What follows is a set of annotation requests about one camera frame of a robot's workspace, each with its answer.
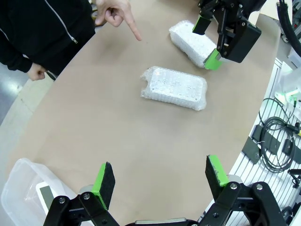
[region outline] bubble-wrapped package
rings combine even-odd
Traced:
[[[206,107],[207,82],[204,78],[154,66],[144,72],[142,79],[148,82],[141,91],[144,98],[196,111]]]
[[[171,41],[186,53],[189,59],[198,67],[205,67],[205,61],[216,48],[216,45],[206,36],[192,32],[194,24],[184,20],[169,29]]]

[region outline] zipper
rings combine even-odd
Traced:
[[[4,36],[6,37],[6,39],[9,41],[8,36],[5,34],[5,32],[0,28],[0,31],[2,31],[2,33],[4,34]]]
[[[49,6],[49,8],[54,12],[54,14],[57,16],[57,18],[61,21],[61,23],[62,23],[62,25],[64,26],[64,28],[65,28],[65,30],[66,30],[68,36],[70,37],[70,39],[71,39],[75,44],[77,44],[78,42],[76,41],[76,39],[75,39],[72,35],[70,35],[70,33],[69,33],[69,31],[68,31],[68,29],[67,29],[67,27],[66,27],[64,21],[61,19],[61,17],[58,15],[58,13],[52,8],[52,6],[48,3],[47,0],[44,0],[44,1],[45,1],[46,4]]]

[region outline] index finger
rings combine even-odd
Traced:
[[[141,41],[142,40],[141,34],[138,31],[136,22],[134,20],[134,16],[133,16],[132,11],[130,9],[124,11],[124,20],[127,23],[127,25],[129,26],[129,28],[132,30],[132,32],[134,33],[136,39],[138,41]]]

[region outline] table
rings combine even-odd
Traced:
[[[198,69],[170,41],[168,29],[196,21],[196,0],[132,0],[143,41],[126,24],[106,25],[78,53],[28,124],[10,168],[22,157],[48,166],[74,191],[92,184],[111,162],[116,186],[110,213],[136,219],[198,219],[212,199],[206,155],[229,172],[249,134],[274,64],[280,30],[267,17],[262,36],[241,64]],[[217,41],[212,23],[207,35]],[[207,80],[207,107],[196,112],[140,97],[151,66]]]

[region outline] white pegboard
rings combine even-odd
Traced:
[[[270,97],[274,98],[274,88],[277,82],[277,77],[280,73],[282,63],[276,59],[274,68],[272,71],[271,79],[269,81],[269,85],[267,88],[267,92],[265,94],[265,98]],[[273,103],[272,101],[264,101],[261,105],[260,112],[262,115],[263,120],[272,117],[278,116],[284,118],[285,114],[281,111],[280,107],[277,104]],[[299,121],[294,115],[291,117],[291,124],[294,125],[297,121]],[[254,127],[260,124],[260,119],[257,116],[253,128],[250,131],[250,135],[252,134]],[[286,139],[286,134],[284,132],[273,131],[271,133],[275,138],[278,137],[278,140],[281,142],[281,145],[278,149],[278,156],[280,161],[284,158],[287,158],[285,154],[281,152],[284,141]],[[296,145],[301,148],[300,138],[296,138]],[[274,163],[276,163],[277,159],[276,156],[272,156]],[[301,169],[301,165],[297,164],[293,161],[291,165],[291,169]],[[286,206],[292,206],[296,195],[299,193],[300,189],[293,188],[292,178],[284,171],[279,174],[274,174],[269,172],[262,160],[260,159],[257,164],[253,164],[244,153],[240,153],[232,170],[230,171],[231,175],[239,176],[245,185],[250,185],[254,182],[264,181],[269,184],[275,199],[282,210]],[[233,212],[229,221],[226,224],[227,226],[248,226],[249,222],[247,221],[246,217],[244,216],[243,212]]]

